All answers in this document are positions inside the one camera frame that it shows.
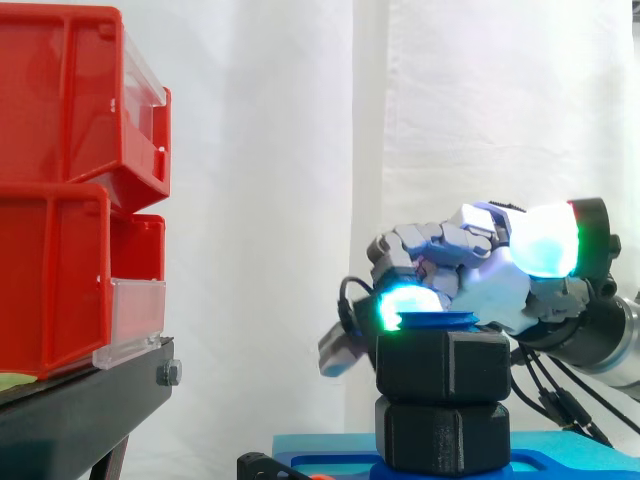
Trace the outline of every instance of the blue tray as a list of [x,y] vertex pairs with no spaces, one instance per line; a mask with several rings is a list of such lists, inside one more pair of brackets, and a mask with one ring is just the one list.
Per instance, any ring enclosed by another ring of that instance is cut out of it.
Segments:
[[[469,480],[640,480],[640,460],[571,432],[515,432],[511,465]],[[306,474],[336,480],[432,480],[441,477],[390,470],[373,434],[280,435],[276,460]]]

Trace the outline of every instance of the robotic hand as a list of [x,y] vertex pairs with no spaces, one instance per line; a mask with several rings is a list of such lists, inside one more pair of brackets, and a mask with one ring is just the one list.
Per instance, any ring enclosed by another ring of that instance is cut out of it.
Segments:
[[369,296],[352,308],[346,285],[357,279],[343,281],[341,321],[318,345],[320,371],[338,376],[364,353],[375,362],[375,338],[397,328],[398,313],[470,311],[479,325],[640,399],[640,307],[615,296],[609,275],[619,252],[600,199],[529,212],[476,203],[440,224],[397,226],[367,249]]

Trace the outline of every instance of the green led light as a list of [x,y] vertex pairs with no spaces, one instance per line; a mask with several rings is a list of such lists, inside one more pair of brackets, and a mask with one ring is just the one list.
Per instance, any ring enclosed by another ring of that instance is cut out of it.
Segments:
[[578,263],[578,225],[568,203],[529,210],[512,222],[513,263],[528,275],[563,278]]
[[398,325],[402,318],[399,313],[441,311],[442,304],[438,294],[419,285],[400,285],[383,293],[380,298],[380,317],[387,331],[400,330]]

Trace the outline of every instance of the red plastic drawer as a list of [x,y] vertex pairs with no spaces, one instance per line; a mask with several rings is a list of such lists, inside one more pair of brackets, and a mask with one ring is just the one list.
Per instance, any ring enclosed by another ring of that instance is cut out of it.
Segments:
[[46,378],[91,354],[108,368],[159,345],[161,217],[111,213],[99,185],[2,184],[0,225],[1,373]]
[[169,196],[171,95],[110,7],[0,3],[0,181],[93,182],[133,213]]

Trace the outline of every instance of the black hexagonal block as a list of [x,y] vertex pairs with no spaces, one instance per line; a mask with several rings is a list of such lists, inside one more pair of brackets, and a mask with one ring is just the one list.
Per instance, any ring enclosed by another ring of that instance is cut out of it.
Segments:
[[499,403],[460,407],[376,402],[376,446],[391,468],[472,475],[510,460],[509,412]]
[[416,402],[478,403],[511,392],[509,341],[494,332],[401,330],[378,337],[378,390]]

